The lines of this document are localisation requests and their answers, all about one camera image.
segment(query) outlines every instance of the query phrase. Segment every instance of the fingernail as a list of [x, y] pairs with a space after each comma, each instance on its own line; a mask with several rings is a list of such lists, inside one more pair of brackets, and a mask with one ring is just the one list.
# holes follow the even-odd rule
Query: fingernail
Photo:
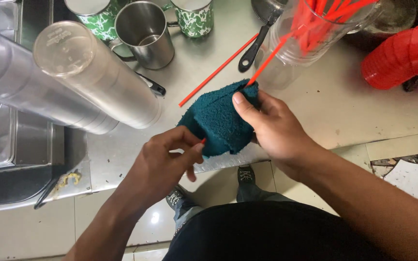
[[200, 152], [200, 153], [201, 153], [203, 148], [204, 148], [204, 144], [202, 144], [202, 143], [198, 143], [194, 146], [194, 150], [197, 151], [197, 152]]
[[244, 96], [243, 96], [243, 94], [241, 92], [236, 92], [233, 95], [233, 99], [235, 100], [235, 103], [236, 104], [240, 104], [243, 101]]

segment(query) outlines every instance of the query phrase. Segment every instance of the green enamel mug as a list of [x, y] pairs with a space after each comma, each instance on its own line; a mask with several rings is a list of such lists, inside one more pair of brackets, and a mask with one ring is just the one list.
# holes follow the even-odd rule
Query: green enamel mug
[[189, 37], [198, 38], [214, 27], [214, 3], [212, 0], [171, 0], [177, 23]]
[[64, 0], [67, 8], [78, 19], [104, 41], [117, 38], [114, 22], [120, 9], [128, 0]]

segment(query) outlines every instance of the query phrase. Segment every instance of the shoe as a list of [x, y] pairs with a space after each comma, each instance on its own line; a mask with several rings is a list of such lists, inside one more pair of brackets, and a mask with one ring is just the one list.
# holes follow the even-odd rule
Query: shoe
[[184, 189], [180, 184], [174, 187], [174, 189], [165, 197], [167, 204], [175, 210], [177, 208], [177, 203], [180, 200], [189, 199], [186, 189]]
[[238, 183], [256, 184], [254, 170], [250, 165], [243, 165], [238, 167]]

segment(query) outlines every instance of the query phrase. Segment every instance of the metal cup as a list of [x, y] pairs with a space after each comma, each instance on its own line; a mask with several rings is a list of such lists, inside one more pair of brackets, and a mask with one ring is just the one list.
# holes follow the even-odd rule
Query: metal cup
[[148, 69], [159, 69], [171, 62], [175, 50], [168, 27], [177, 23], [167, 23], [164, 11], [151, 2], [137, 1], [126, 5], [116, 17], [117, 39], [109, 43], [109, 48], [126, 44], [132, 57], [117, 54], [124, 62], [138, 61]]

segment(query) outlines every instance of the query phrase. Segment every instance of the person's right hand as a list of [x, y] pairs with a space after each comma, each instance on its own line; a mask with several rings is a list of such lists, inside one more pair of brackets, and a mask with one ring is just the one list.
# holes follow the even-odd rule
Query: person's right hand
[[275, 161], [290, 163], [316, 146], [288, 106], [259, 90], [261, 110], [254, 108], [240, 92], [233, 97], [235, 110], [255, 131], [259, 145]]

